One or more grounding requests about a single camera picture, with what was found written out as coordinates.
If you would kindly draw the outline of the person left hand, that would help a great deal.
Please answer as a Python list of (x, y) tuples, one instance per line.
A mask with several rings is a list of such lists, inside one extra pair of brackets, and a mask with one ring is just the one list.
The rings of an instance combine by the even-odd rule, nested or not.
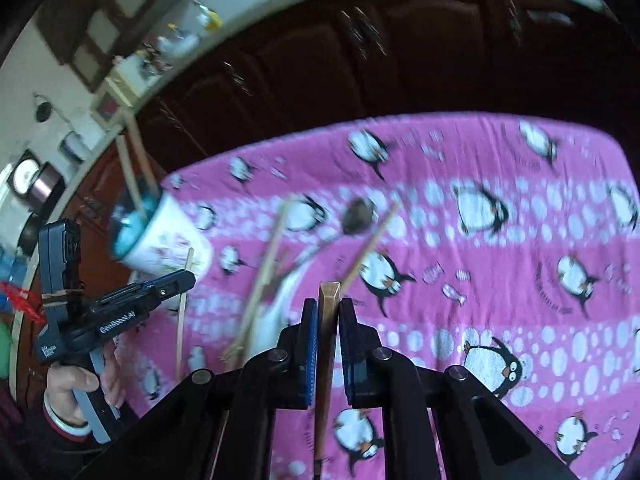
[(103, 347), (104, 369), (100, 376), (81, 367), (62, 365), (58, 362), (49, 366), (46, 398), (52, 412), (61, 422), (73, 428), (87, 425), (87, 419), (82, 414), (73, 390), (93, 392), (101, 389), (108, 404), (114, 408), (122, 407), (126, 391), (122, 385), (115, 349), (113, 341), (109, 341)]

